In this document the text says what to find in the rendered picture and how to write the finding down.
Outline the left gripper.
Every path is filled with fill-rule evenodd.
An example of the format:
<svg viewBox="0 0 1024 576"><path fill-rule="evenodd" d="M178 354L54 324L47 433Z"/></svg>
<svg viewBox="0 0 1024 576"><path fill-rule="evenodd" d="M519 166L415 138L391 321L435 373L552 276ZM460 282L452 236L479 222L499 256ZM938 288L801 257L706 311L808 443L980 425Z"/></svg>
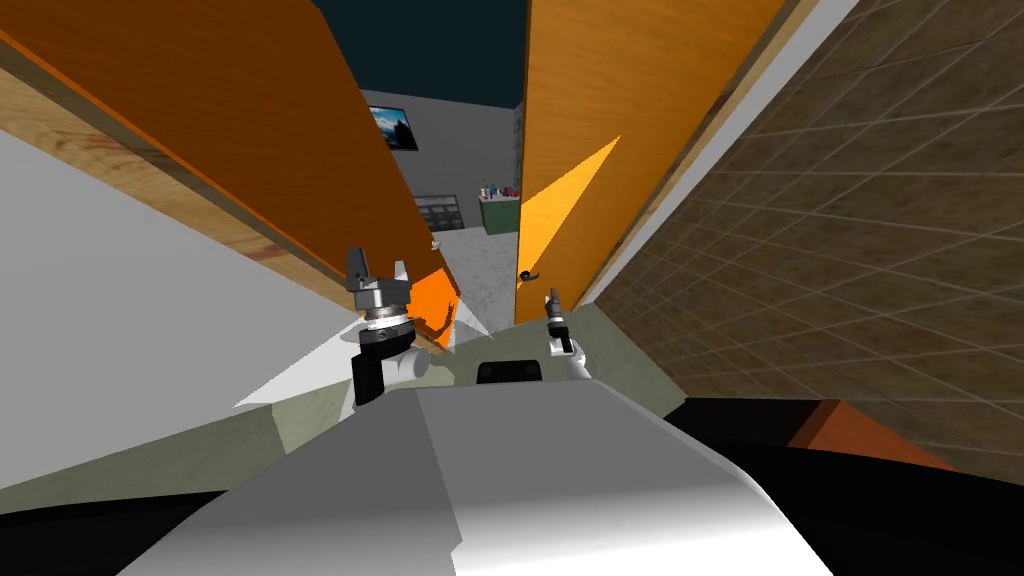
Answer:
<svg viewBox="0 0 1024 576"><path fill-rule="evenodd" d="M393 278L370 277L366 253L361 247L347 250L345 288L353 294L355 304L409 304L412 283L404 260L394 263Z"/></svg>

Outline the dark grey shelf cabinet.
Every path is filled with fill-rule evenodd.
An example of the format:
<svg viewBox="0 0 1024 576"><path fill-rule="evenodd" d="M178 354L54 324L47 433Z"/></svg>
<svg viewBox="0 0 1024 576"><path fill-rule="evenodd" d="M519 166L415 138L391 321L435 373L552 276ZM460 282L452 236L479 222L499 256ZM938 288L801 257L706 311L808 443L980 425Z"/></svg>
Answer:
<svg viewBox="0 0 1024 576"><path fill-rule="evenodd" d="M431 232L465 229L455 195L415 196L414 201Z"/></svg>

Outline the green cabinet with bottles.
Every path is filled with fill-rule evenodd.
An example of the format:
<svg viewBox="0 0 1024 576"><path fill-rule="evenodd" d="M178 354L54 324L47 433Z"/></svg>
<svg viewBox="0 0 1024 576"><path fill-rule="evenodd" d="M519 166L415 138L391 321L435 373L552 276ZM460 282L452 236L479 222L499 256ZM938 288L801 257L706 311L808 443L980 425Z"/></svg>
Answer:
<svg viewBox="0 0 1024 576"><path fill-rule="evenodd" d="M487 235L516 233L520 225L518 190L507 186L485 186L478 196L483 228Z"/></svg>

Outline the framed mountain picture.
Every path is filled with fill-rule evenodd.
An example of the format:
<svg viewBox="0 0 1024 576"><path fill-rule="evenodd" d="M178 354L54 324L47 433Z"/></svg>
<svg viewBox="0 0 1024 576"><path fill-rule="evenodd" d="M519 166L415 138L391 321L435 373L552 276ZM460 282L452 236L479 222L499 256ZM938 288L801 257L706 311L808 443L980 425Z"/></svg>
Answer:
<svg viewBox="0 0 1024 576"><path fill-rule="evenodd" d="M406 112L400 108L369 108L385 142L392 151L418 151Z"/></svg>

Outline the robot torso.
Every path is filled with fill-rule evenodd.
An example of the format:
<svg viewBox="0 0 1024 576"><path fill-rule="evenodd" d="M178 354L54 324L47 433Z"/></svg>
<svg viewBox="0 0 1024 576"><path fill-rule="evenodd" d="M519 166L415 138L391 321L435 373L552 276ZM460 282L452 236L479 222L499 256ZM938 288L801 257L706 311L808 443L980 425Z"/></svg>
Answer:
<svg viewBox="0 0 1024 576"><path fill-rule="evenodd" d="M119 576L833 576L725 457L593 380L391 390Z"/></svg>

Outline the light orange wooden door leaf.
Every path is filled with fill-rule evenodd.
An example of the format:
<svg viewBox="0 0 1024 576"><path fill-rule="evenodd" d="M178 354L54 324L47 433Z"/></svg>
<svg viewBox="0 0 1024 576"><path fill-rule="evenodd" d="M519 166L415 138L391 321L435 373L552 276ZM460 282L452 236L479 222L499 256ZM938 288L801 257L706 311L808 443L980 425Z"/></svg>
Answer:
<svg viewBox="0 0 1024 576"><path fill-rule="evenodd" d="M574 305L787 0L530 0L516 323Z"/></svg>

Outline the dark orange wooden door leaf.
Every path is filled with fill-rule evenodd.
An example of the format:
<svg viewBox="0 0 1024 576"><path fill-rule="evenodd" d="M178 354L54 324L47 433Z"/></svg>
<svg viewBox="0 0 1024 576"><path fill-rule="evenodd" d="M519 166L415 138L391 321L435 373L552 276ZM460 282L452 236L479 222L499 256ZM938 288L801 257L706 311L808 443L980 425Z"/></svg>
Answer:
<svg viewBox="0 0 1024 576"><path fill-rule="evenodd" d="M0 130L339 307L355 246L458 304L312 0L0 0Z"/></svg>

